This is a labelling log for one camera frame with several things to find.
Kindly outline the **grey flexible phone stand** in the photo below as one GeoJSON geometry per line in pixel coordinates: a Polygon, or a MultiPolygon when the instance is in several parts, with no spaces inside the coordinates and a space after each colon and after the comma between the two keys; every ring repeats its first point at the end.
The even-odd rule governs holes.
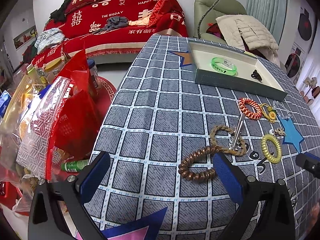
{"type": "Polygon", "coordinates": [[[208,13],[215,8],[215,6],[217,5],[217,3],[218,3],[219,1],[220,1],[220,0],[215,0],[215,2],[206,10],[206,12],[205,12],[205,13],[202,15],[202,17],[200,18],[199,23],[198,23],[198,25],[197,25],[197,37],[198,37],[198,38],[201,38],[200,27],[201,27],[202,21],[203,21],[204,18],[208,15],[208,13]]]}

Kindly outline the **green jewelry tray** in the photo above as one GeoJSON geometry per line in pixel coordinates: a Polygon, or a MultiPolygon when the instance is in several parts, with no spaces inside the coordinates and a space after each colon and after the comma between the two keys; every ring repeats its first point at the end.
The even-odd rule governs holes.
{"type": "Polygon", "coordinates": [[[193,67],[194,82],[200,85],[216,86],[239,90],[283,101],[287,92],[271,73],[271,67],[263,65],[263,61],[225,46],[190,41],[188,52],[193,67]],[[211,66],[215,57],[222,58],[236,66],[236,75],[222,74],[211,66]],[[262,77],[262,82],[251,77],[254,70],[262,77]]]}

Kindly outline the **red gift bag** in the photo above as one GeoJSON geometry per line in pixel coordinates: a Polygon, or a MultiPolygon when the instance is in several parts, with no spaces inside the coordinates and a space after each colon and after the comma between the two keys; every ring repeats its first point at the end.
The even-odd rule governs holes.
{"type": "Polygon", "coordinates": [[[68,86],[54,129],[54,146],[76,159],[83,159],[91,150],[101,125],[94,98],[93,85],[84,50],[76,53],[59,72],[68,86]]]}

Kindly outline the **beige down jacket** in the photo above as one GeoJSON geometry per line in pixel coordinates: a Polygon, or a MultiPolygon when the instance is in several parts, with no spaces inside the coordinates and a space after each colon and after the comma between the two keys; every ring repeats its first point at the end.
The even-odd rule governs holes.
{"type": "Polygon", "coordinates": [[[245,50],[269,48],[278,50],[278,44],[269,30],[256,18],[249,15],[223,15],[216,23],[229,46],[245,50]]]}

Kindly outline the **green plastic bottle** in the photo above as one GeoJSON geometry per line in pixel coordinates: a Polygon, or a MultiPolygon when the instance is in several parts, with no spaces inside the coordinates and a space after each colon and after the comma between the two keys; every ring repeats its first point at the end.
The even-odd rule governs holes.
{"type": "Polygon", "coordinates": [[[61,164],[61,170],[70,173],[77,173],[87,166],[88,163],[88,159],[65,162],[61,164]]]}

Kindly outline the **grey crumpled garment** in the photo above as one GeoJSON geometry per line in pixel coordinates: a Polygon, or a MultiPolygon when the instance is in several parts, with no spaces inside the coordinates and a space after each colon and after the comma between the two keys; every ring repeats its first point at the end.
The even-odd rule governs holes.
{"type": "Polygon", "coordinates": [[[126,17],[113,16],[107,20],[107,23],[103,28],[100,28],[93,33],[100,33],[102,31],[112,31],[120,28],[125,28],[129,25],[129,20],[126,17]]]}

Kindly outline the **silver metal hair clip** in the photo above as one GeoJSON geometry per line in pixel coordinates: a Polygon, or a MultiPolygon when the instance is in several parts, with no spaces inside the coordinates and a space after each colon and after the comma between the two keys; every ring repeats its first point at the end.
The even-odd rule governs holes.
{"type": "Polygon", "coordinates": [[[234,132],[234,138],[233,138],[232,144],[229,148],[230,150],[236,150],[236,146],[238,145],[238,141],[240,138],[240,131],[241,131],[242,125],[244,123],[244,119],[245,119],[245,115],[244,115],[244,113],[241,113],[237,127],[234,132]]]}

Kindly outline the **black hair claw clip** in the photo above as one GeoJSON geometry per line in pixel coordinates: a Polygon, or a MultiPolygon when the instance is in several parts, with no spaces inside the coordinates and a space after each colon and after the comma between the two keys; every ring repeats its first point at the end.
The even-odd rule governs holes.
{"type": "Polygon", "coordinates": [[[262,82],[262,80],[263,80],[261,75],[258,73],[258,71],[256,69],[252,72],[251,77],[253,79],[258,80],[259,82],[262,82]]]}

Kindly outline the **yellow flower keychain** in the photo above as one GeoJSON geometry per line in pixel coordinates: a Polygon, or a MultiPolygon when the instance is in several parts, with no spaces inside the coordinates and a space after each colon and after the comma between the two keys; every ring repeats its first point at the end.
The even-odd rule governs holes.
{"type": "Polygon", "coordinates": [[[268,105],[267,103],[262,103],[259,105],[262,117],[267,119],[270,123],[275,123],[277,120],[277,112],[273,109],[271,105],[268,105]]]}

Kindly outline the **red sofa cover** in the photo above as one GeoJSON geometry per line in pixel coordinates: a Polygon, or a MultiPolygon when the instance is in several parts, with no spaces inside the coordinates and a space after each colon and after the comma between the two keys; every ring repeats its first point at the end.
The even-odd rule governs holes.
{"type": "Polygon", "coordinates": [[[44,26],[50,29],[65,38],[32,59],[38,67],[83,49],[87,56],[138,53],[153,34],[188,36],[177,0],[67,0],[44,26]]]}

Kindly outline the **black garment on sofa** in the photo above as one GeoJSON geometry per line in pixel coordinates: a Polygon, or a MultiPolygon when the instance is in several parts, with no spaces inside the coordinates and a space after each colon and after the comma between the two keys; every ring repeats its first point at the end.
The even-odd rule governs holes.
{"type": "Polygon", "coordinates": [[[50,19],[56,22],[63,22],[66,19],[66,10],[72,0],[64,0],[59,9],[56,9],[50,14],[50,19]]]}

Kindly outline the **light blue folded cloth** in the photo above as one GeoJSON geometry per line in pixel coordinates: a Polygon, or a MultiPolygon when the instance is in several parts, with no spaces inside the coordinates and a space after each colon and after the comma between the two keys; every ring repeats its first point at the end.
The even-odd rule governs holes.
{"type": "Polygon", "coordinates": [[[35,42],[37,55],[41,54],[45,49],[61,44],[66,40],[68,40],[68,38],[65,37],[59,28],[52,28],[42,32],[35,42]]]}

